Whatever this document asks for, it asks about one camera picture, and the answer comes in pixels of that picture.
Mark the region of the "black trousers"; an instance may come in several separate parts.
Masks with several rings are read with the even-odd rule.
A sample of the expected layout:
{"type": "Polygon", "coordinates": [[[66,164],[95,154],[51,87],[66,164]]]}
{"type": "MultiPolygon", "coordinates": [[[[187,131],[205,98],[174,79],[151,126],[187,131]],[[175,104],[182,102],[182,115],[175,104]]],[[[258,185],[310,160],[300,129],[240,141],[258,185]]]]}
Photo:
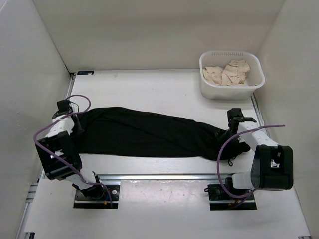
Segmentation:
{"type": "Polygon", "coordinates": [[[217,160],[225,130],[194,120],[122,107],[95,108],[79,116],[84,132],[78,153],[217,160]]]}

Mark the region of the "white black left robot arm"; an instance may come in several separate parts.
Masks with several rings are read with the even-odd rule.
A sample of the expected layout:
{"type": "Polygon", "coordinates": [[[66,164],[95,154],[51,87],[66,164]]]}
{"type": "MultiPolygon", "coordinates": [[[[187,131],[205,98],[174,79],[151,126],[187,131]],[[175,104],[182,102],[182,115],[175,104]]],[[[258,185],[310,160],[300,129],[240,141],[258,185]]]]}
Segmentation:
{"type": "Polygon", "coordinates": [[[36,141],[35,147],[48,179],[69,181],[84,197],[99,200],[106,194],[99,176],[94,172],[85,172],[80,176],[69,167],[71,165],[77,171],[82,169],[82,161],[73,140],[81,136],[84,129],[78,116],[72,115],[75,112],[74,105],[70,100],[57,102],[58,111],[52,117],[54,125],[44,138],[36,141]]]}

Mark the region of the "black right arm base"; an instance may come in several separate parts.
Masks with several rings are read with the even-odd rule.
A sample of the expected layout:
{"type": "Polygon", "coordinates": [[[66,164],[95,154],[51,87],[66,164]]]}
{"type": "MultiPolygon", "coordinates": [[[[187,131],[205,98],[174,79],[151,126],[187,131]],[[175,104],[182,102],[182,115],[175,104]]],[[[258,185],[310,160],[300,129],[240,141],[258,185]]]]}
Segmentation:
{"type": "Polygon", "coordinates": [[[253,194],[246,200],[245,197],[231,197],[222,188],[218,179],[208,180],[204,192],[208,194],[211,211],[257,210],[253,194]]]}

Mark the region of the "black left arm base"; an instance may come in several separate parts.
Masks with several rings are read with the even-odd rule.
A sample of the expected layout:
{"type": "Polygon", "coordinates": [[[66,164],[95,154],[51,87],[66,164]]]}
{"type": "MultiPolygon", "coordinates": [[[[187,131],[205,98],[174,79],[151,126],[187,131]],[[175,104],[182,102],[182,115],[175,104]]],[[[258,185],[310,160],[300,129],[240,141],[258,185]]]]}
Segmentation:
{"type": "Polygon", "coordinates": [[[120,197],[120,182],[106,184],[108,192],[100,186],[89,190],[76,190],[73,208],[75,209],[117,209],[120,197]]]}

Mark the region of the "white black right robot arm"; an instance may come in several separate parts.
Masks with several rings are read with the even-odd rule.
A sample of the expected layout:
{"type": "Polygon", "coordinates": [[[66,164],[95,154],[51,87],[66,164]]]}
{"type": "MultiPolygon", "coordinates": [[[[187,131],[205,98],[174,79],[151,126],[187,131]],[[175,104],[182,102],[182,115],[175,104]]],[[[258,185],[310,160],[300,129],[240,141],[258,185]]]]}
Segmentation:
{"type": "Polygon", "coordinates": [[[293,186],[293,150],[289,146],[279,145],[265,134],[265,128],[276,128],[281,125],[258,126],[252,117],[245,117],[240,108],[227,111],[229,129],[218,139],[222,146],[217,156],[217,176],[229,199],[243,198],[242,190],[289,190],[293,186]],[[243,139],[254,152],[250,171],[235,173],[231,182],[222,182],[219,164],[223,151],[228,144],[239,138],[243,139]]]}

